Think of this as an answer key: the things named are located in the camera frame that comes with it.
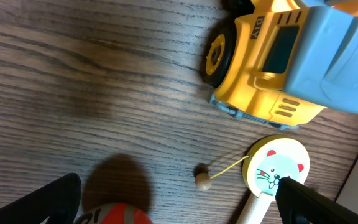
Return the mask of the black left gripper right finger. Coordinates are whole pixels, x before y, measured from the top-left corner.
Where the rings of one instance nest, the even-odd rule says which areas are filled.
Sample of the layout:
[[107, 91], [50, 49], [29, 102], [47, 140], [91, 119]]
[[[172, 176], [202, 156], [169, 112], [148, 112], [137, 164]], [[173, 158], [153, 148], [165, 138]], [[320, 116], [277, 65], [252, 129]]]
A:
[[275, 198], [283, 224], [358, 224], [358, 214], [289, 177]]

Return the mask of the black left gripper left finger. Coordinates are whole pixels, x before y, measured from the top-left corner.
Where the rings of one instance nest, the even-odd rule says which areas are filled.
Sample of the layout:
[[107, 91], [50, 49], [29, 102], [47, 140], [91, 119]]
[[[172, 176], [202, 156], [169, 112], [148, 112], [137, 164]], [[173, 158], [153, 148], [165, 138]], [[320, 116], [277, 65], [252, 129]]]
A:
[[0, 208], [0, 223], [73, 223], [80, 200], [80, 177], [69, 173]]

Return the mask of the yellow and blue toy truck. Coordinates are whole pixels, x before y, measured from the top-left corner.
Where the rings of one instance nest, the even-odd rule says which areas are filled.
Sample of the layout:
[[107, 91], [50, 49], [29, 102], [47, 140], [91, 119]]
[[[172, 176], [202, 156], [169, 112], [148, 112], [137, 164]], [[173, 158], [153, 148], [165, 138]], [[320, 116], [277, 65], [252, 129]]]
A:
[[278, 129], [358, 114], [358, 1], [228, 4], [236, 18], [206, 57], [212, 106]]

